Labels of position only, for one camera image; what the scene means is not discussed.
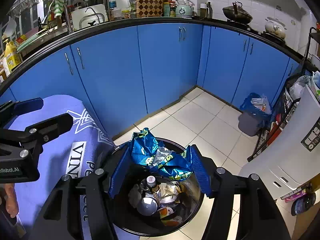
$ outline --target blue gripper pad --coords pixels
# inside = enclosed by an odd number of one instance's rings
[[[121,185],[123,183],[124,177],[132,163],[131,159],[131,147],[127,147],[125,150],[119,164],[111,177],[111,183],[109,188],[109,195],[114,198],[120,191]]]
[[[209,196],[211,194],[211,179],[201,162],[201,153],[196,145],[189,146],[192,156],[191,167],[196,175],[202,193]]]

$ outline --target black label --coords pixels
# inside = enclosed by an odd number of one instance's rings
[[[320,118],[301,141],[302,145],[311,152],[320,142]]]
[[[0,177],[23,175],[20,167],[0,168]]]

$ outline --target white pot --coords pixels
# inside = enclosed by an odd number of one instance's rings
[[[285,38],[285,30],[287,28],[285,28],[285,25],[282,22],[272,17],[267,17],[266,21],[264,27],[266,28],[267,33],[271,33],[281,39]]]

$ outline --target tile floor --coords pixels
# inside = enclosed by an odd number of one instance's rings
[[[196,144],[203,156],[212,158],[217,166],[237,175],[247,163],[247,157],[253,152],[258,139],[238,129],[240,114],[200,88],[195,88],[180,102],[163,109],[115,140],[115,144],[130,140],[134,131],[148,127],[154,136],[170,139],[184,147]],[[149,240],[201,240],[213,201],[205,197],[197,215],[179,231]],[[281,199],[277,200],[277,206],[292,235],[295,217],[290,214],[291,206]],[[236,238],[239,209],[240,195],[235,195],[228,240]]]

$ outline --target yellow bottle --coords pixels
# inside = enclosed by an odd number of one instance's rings
[[[5,42],[7,42],[7,44],[5,46],[4,56],[7,59],[8,67],[11,72],[13,68],[15,68],[22,62],[22,59],[21,55],[17,53],[17,47],[15,46],[13,41],[8,41],[7,39],[5,40]]]

